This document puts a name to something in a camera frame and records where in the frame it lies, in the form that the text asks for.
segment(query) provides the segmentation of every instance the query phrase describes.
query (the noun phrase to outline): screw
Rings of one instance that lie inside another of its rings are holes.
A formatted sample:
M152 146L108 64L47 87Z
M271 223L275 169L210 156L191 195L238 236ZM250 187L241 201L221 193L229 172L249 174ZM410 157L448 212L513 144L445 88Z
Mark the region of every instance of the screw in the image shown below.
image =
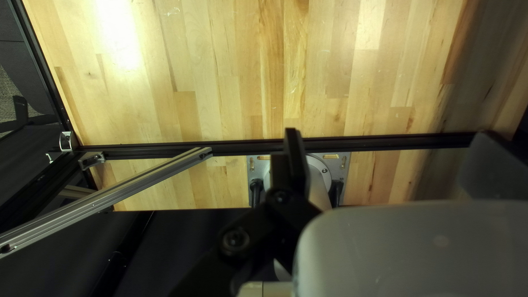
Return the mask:
M249 244L249 235L242 229L234 229L224 234L223 247L230 252L243 250Z
M277 201L278 203L286 203L289 200L288 193L284 191L278 191L275 193L274 196L275 196L275 201Z

